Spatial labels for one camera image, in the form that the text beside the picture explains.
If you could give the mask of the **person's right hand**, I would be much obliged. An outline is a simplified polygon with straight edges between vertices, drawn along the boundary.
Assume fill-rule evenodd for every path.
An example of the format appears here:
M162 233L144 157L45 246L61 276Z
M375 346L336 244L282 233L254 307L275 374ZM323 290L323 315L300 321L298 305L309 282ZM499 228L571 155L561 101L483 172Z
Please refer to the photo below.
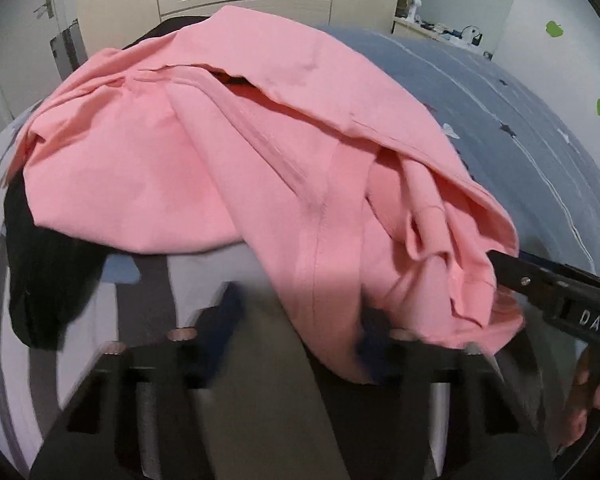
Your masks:
M558 445L568 448L584 435L588 414L600 410L600 381L592 378L591 351L586 348L578 359L570 393L562 410Z

